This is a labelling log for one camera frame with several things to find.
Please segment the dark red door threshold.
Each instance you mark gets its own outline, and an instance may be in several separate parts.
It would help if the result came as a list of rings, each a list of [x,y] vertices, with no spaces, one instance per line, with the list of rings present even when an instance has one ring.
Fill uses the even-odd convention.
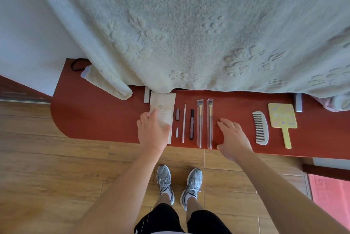
[[[51,96],[0,75],[0,101],[51,103]]]

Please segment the dark brown mascara tube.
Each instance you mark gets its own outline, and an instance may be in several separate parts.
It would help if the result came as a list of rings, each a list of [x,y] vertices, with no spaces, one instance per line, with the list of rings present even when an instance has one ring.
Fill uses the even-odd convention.
[[[195,114],[195,110],[191,109],[191,111],[190,111],[190,134],[189,134],[190,140],[194,139],[194,114]]]

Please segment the person's right leg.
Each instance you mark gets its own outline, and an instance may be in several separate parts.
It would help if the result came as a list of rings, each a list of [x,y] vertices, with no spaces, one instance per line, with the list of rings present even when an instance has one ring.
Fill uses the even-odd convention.
[[[195,211],[204,210],[203,206],[197,201],[197,198],[190,196],[186,203],[186,222],[191,218]]]

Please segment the person's left hand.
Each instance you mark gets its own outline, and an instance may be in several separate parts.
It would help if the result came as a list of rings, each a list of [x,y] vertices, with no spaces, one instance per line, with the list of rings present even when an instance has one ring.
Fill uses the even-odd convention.
[[[161,134],[161,129],[168,124],[160,125],[158,122],[158,110],[144,112],[137,120],[138,139],[140,144],[149,152],[160,156],[168,144],[169,138]]]

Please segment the makeup brush in clear sleeve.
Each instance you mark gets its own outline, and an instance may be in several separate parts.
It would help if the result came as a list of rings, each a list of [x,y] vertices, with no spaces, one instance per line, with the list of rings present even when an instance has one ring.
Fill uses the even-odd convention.
[[[204,99],[197,100],[197,146],[202,148]]]
[[[207,148],[212,149],[213,144],[213,99],[207,100]]]

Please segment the black shorts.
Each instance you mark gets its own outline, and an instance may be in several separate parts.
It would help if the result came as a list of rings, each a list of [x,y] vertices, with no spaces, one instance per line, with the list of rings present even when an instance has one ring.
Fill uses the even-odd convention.
[[[187,231],[190,234],[232,234],[221,219],[208,210],[193,212],[187,222]],[[134,228],[134,234],[156,232],[185,232],[176,211],[168,204],[157,205]]]

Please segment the pink floor mat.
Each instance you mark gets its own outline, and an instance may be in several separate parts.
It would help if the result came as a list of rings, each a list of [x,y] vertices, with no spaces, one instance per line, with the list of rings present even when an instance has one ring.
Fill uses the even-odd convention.
[[[350,230],[350,181],[309,174],[313,201]]]

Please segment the person's right forearm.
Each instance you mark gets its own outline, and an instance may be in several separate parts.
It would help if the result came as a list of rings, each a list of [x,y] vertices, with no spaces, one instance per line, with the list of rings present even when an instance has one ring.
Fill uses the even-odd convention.
[[[235,162],[256,188],[279,234],[350,234],[254,152],[238,151]]]

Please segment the yellow hand mirror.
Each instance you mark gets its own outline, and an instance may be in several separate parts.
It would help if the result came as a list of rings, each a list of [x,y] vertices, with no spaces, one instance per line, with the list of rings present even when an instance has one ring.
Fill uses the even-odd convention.
[[[269,103],[268,110],[271,126],[281,129],[285,148],[291,149],[288,130],[298,127],[293,105],[289,103]]]

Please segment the grey right sneaker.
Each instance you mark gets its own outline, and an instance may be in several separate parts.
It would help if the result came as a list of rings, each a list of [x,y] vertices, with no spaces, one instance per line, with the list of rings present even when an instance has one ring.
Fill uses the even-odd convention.
[[[180,197],[180,203],[185,211],[187,211],[187,201],[190,197],[198,198],[198,192],[201,192],[203,182],[203,174],[200,169],[193,169],[187,177],[187,185]]]

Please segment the person's left forearm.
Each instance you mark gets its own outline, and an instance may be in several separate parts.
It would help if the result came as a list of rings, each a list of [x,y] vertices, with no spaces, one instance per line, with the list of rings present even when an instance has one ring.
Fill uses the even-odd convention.
[[[151,174],[163,150],[164,147],[144,147],[70,234],[132,234]]]

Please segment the grey sneaker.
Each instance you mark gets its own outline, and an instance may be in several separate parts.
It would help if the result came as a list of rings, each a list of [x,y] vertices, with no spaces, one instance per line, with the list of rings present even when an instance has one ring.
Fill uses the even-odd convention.
[[[157,173],[156,173],[156,180],[160,188],[159,196],[162,192],[166,190],[169,192],[173,192],[173,189],[171,186],[171,172],[166,165],[160,165],[158,167]]]
[[[185,211],[187,211],[187,201],[190,197],[198,198],[198,192],[201,192],[203,182],[203,174],[200,169],[193,169],[187,177],[187,185],[180,197],[180,203]]]

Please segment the beige cloth snap pouch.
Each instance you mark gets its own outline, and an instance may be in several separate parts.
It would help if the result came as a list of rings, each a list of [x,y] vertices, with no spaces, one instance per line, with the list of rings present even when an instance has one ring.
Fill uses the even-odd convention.
[[[160,125],[168,124],[173,128],[173,114],[175,105],[175,93],[159,94],[152,92],[150,98],[150,112],[158,110],[158,122]],[[171,144],[172,129],[169,134],[168,145]]]

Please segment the person's leg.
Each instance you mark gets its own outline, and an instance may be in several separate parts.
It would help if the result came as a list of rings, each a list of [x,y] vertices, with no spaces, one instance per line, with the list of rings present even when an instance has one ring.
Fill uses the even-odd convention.
[[[197,201],[197,198],[190,196],[186,203],[186,222],[191,218],[195,211],[204,210],[203,206]]]
[[[172,207],[173,200],[174,200],[174,193],[166,190],[160,194],[158,201],[154,205],[154,209],[156,206],[158,206],[160,204],[166,204],[166,205],[169,205],[170,207]]]

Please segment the person's right hand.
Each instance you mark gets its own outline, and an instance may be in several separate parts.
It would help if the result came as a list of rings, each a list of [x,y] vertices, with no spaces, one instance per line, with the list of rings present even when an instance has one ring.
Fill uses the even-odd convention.
[[[245,158],[253,154],[253,150],[241,126],[238,123],[235,125],[238,129],[236,131],[221,131],[224,136],[222,144],[226,147],[225,152],[221,152],[221,154],[240,166]]]

